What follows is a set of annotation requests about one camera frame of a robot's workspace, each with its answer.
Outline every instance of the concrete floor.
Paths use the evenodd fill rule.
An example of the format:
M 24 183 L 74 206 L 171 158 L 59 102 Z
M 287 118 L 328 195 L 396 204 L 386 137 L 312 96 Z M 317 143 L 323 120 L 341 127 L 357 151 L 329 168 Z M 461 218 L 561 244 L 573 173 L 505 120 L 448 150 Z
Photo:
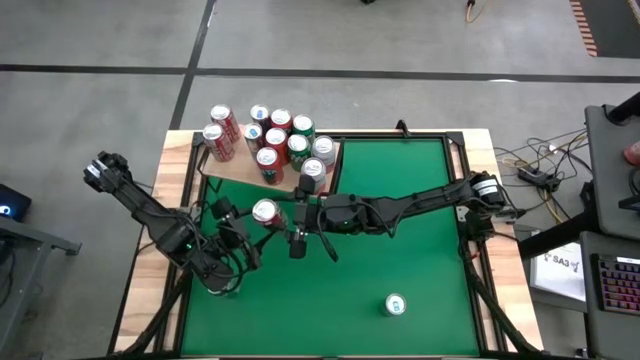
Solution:
M 0 0 L 0 64 L 186 67 L 205 0 Z M 218 0 L 200 67 L 636 75 L 640 61 L 587 55 L 568 1 L 494 0 L 473 25 L 465 1 Z M 34 200 L 28 222 L 84 243 L 51 257 L 34 319 L 12 357 L 103 355 L 140 232 L 115 200 L 82 182 L 100 150 L 117 151 L 152 183 L 182 76 L 0 72 L 0 183 Z M 637 85 L 196 76 L 181 128 L 201 128 L 210 106 L 242 122 L 255 103 L 307 112 L 320 128 L 489 128 L 496 146 L 524 145 L 583 127 L 589 104 L 618 103 Z M 532 153 L 523 152 L 523 156 Z M 586 161 L 586 149 L 578 152 Z M 558 199 L 580 211 L 588 173 Z M 516 183 L 504 178 L 505 183 Z M 509 188 L 516 204 L 539 202 Z M 522 224 L 546 228 L 538 209 Z M 582 316 L 536 304 L 545 348 L 584 346 Z

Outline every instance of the soda can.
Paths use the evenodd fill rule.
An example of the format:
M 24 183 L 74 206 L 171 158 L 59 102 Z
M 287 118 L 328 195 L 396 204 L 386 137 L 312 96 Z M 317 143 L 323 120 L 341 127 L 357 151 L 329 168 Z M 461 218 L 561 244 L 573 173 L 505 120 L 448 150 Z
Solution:
M 249 111 L 251 120 L 262 127 L 262 133 L 266 134 L 271 129 L 271 117 L 269 117 L 269 108 L 265 105 L 253 105 Z
M 322 160 L 327 168 L 327 174 L 331 173 L 336 165 L 336 147 L 333 139 L 328 136 L 318 136 L 313 142 L 311 156 Z
M 407 300 L 400 294 L 390 294 L 384 301 L 383 312 L 387 316 L 398 316 L 407 310 Z
M 316 139 L 316 129 L 308 115 L 298 115 L 293 118 L 293 133 L 306 137 L 309 144 L 313 144 Z
M 287 140 L 287 148 L 289 150 L 289 160 L 291 167 L 295 171 L 300 171 L 302 163 L 311 157 L 311 145 L 306 137 L 302 135 L 291 135 Z
M 278 157 L 282 165 L 289 163 L 289 156 L 287 155 L 287 133 L 280 129 L 269 129 L 264 136 L 265 146 L 274 148 L 278 152 Z
M 271 114 L 271 128 L 279 128 L 291 134 L 291 113 L 287 109 L 274 110 Z
M 209 152 L 217 161 L 225 162 L 233 159 L 233 155 L 236 152 L 233 150 L 233 144 L 229 141 L 229 137 L 222 129 L 222 126 L 208 124 L 202 130 L 202 136 L 204 137 L 205 145 L 209 148 Z
M 222 126 L 231 143 L 240 139 L 240 128 L 233 111 L 227 105 L 216 105 L 211 109 L 211 121 Z
M 258 124 L 245 125 L 243 135 L 245 141 L 247 142 L 247 147 L 251 152 L 251 156 L 255 160 L 258 151 L 264 147 L 262 128 Z
M 305 175 L 309 175 L 313 178 L 314 181 L 314 187 L 313 187 L 313 193 L 314 194 L 318 194 L 321 193 L 324 190 L 324 187 L 326 185 L 326 178 L 325 176 L 327 175 L 327 170 L 324 167 L 324 164 L 322 163 L 322 161 L 320 161 L 320 159 L 317 158 L 308 158 L 303 164 L 302 164 L 302 174 Z
M 287 216 L 282 208 L 271 199 L 259 200 L 253 205 L 251 211 L 253 219 L 260 225 L 267 228 L 287 228 Z
M 269 185 L 278 185 L 284 179 L 284 170 L 282 169 L 280 158 L 280 154 L 270 147 L 260 149 L 256 155 L 256 161 L 262 177 Z

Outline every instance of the wooden board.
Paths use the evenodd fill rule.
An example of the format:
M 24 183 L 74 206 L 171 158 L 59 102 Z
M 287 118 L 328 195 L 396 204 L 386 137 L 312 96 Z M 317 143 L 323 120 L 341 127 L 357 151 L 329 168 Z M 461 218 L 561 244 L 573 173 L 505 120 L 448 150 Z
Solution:
M 240 132 L 244 129 L 244 125 L 240 125 Z M 335 143 L 335 153 L 338 154 L 340 144 Z M 209 176 L 215 176 L 218 178 L 225 178 L 228 180 L 254 184 L 271 189 L 277 189 L 282 191 L 292 191 L 294 187 L 298 186 L 298 179 L 300 173 L 293 170 L 291 165 L 284 166 L 284 179 L 280 184 L 269 185 L 262 179 L 260 169 L 253 159 L 253 155 L 249 151 L 249 147 L 244 139 L 238 140 L 233 146 L 235 155 L 233 159 L 227 162 L 216 161 L 213 156 L 209 156 L 209 159 L 204 164 L 202 172 Z M 333 180 L 333 172 L 327 174 L 326 184 L 329 186 Z
M 359 131 L 399 132 L 399 130 L 326 130 L 326 132 Z M 472 171 L 487 171 L 499 175 L 493 144 L 487 129 L 412 130 L 412 132 L 440 133 L 444 131 L 464 133 L 467 159 Z M 165 206 L 178 207 L 180 205 L 193 132 L 175 130 L 167 133 L 153 191 L 153 196 Z M 453 149 L 452 152 L 455 155 L 457 149 Z M 453 161 L 456 175 L 462 176 L 458 157 L 454 156 Z M 200 179 L 196 176 L 195 182 L 199 183 L 199 181 Z M 193 189 L 191 201 L 196 199 L 195 193 L 198 186 L 194 185 Z M 496 223 L 494 226 L 496 231 L 513 235 L 513 228 L 509 225 Z M 487 242 L 487 251 L 500 306 L 527 341 L 538 349 L 542 349 L 542 339 L 517 243 L 511 239 L 496 236 Z M 146 249 L 138 256 L 127 293 L 126 306 L 115 346 L 116 351 L 123 350 L 130 345 L 159 308 L 168 264 L 168 260 L 153 248 Z M 486 306 L 482 305 L 481 308 L 489 348 L 495 349 L 491 316 Z M 172 344 L 176 321 L 175 310 L 174 308 L 174 316 L 170 319 L 168 328 L 171 337 L 169 334 L 166 336 L 165 349 L 170 348 Z M 509 345 L 510 349 L 514 351 L 513 346 Z

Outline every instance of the green soda can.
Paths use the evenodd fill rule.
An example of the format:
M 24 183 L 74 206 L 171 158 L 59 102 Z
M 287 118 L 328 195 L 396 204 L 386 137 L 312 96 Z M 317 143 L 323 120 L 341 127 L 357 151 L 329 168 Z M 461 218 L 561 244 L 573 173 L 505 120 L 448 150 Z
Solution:
M 293 133 L 306 137 L 309 144 L 316 139 L 316 129 L 308 115 L 298 115 L 293 119 Z
M 291 167 L 299 172 L 302 168 L 302 163 L 311 157 L 309 140 L 302 135 L 291 135 L 289 141 L 287 141 L 287 147 L 289 149 Z

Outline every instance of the green table surface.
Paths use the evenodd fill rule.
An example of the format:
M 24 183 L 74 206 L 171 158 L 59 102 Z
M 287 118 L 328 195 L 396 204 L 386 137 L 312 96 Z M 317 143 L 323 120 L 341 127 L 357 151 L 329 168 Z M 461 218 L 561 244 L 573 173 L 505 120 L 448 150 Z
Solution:
M 402 197 L 448 181 L 440 140 L 344 143 L 340 193 Z M 217 196 L 247 208 L 281 194 L 225 180 Z M 212 203 L 216 194 L 209 191 L 206 198 Z M 291 214 L 291 204 L 283 208 Z M 267 233 L 246 219 L 253 241 Z M 215 220 L 204 216 L 202 229 L 214 232 Z M 245 276 L 236 296 L 212 296 L 194 280 L 183 354 L 478 354 L 453 208 L 403 220 L 393 239 L 327 236 L 338 263 L 315 235 L 307 238 L 304 259 L 289 259 L 288 245 L 277 235 L 264 249 L 263 267 Z M 401 316 L 381 311 L 391 293 L 407 301 Z

